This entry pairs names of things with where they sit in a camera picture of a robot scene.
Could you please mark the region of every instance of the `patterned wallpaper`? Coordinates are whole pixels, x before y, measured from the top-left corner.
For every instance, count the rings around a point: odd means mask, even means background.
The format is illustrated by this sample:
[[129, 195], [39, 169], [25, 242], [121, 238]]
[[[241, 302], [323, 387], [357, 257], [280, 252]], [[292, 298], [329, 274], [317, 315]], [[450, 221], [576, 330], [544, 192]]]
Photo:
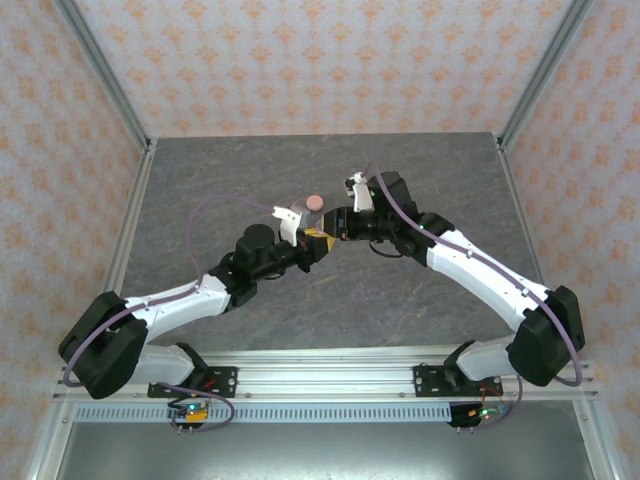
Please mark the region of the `patterned wallpaper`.
[[139, 151], [51, 0], [0, 2], [0, 463], [24, 478]]
[[80, 0], [152, 136], [492, 131], [570, 0]]
[[640, 472], [640, 9], [598, 0], [510, 152], [545, 279], [576, 290], [586, 356]]

